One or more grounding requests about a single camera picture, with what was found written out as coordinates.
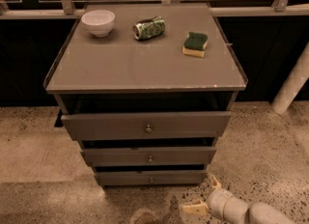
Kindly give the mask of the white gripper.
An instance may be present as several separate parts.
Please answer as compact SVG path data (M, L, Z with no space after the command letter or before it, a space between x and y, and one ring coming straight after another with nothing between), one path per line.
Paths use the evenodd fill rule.
M249 205L235 197L230 191L222 189L222 185L215 175L210 174L213 192L207 198L207 204L199 201L182 206L188 214L205 216L211 215L229 223L247 223Z

